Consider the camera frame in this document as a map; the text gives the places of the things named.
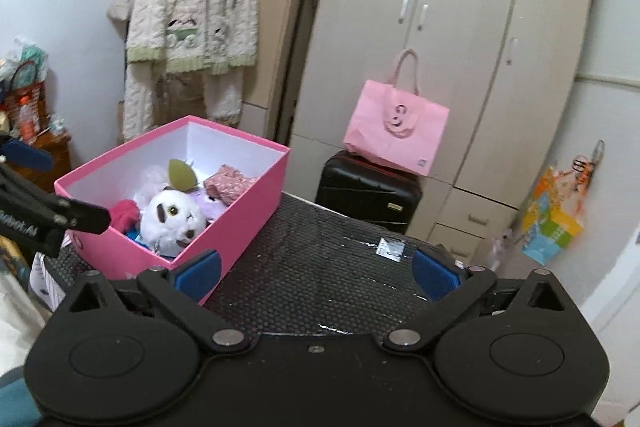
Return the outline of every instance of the white door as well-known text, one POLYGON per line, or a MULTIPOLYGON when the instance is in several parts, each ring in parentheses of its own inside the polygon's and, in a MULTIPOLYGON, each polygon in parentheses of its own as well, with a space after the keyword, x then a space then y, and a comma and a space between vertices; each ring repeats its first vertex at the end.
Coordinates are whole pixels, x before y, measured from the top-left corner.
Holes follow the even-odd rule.
POLYGON ((452 184, 494 77, 512 0, 419 0, 408 39, 422 94, 449 107, 430 177, 452 184))
POLYGON ((590 1, 515 1, 494 86, 457 187, 521 206, 571 89, 590 1))
POLYGON ((364 82, 386 80, 413 0, 320 0, 293 133, 341 147, 364 82))

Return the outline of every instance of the pink box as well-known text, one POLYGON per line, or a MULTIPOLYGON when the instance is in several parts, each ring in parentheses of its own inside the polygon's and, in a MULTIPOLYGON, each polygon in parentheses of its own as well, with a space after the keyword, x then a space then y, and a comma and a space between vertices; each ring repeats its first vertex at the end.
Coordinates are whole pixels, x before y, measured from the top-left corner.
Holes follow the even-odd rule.
POLYGON ((207 250, 220 254, 222 278, 280 204, 288 155, 283 145, 187 116, 90 161, 60 178, 55 188, 61 196, 110 208, 136 189, 140 171, 147 166, 167 166, 171 158, 193 162, 200 183, 225 163, 245 176, 259 176, 172 262, 112 228, 102 235, 72 234, 78 253, 108 279, 130 279, 150 266, 171 269, 207 250))

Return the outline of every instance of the stuffed animal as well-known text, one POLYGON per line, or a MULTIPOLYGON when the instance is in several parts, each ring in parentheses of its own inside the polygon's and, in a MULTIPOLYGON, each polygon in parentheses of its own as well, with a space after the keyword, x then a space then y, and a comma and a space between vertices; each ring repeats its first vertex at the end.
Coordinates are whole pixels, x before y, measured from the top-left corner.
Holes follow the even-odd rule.
POLYGON ((207 226, 193 198, 164 190, 154 197, 140 221, 140 239, 162 257, 177 257, 207 226))

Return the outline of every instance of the cabinet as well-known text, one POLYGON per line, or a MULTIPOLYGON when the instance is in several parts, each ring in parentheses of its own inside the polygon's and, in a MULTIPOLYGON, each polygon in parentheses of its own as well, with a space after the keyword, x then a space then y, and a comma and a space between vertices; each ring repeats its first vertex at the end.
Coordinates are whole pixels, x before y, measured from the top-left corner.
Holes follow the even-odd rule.
POLYGON ((316 163, 341 148, 365 80, 386 81, 394 57, 414 48, 423 95, 450 115, 408 234, 446 239, 470 259, 472 247, 509 225, 535 181, 573 82, 589 5, 320 0, 286 189, 313 198, 316 163))

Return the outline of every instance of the bag handle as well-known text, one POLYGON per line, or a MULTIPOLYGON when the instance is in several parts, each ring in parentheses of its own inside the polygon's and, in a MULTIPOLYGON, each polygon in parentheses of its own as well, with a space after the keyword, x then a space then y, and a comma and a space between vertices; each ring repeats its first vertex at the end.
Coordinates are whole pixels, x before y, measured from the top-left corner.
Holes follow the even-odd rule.
POLYGON ((420 92, 420 82, 418 81, 418 62, 419 62, 418 54, 415 52, 415 50, 411 48, 402 50, 398 55, 398 57, 396 57, 396 60, 394 61, 393 75, 389 78, 388 81, 386 81, 386 83, 398 89, 398 79, 400 77, 400 70, 402 69, 402 64, 404 63, 404 60, 409 55, 411 55, 415 59, 414 60, 414 94, 416 94, 417 96, 422 96, 422 93, 420 92))

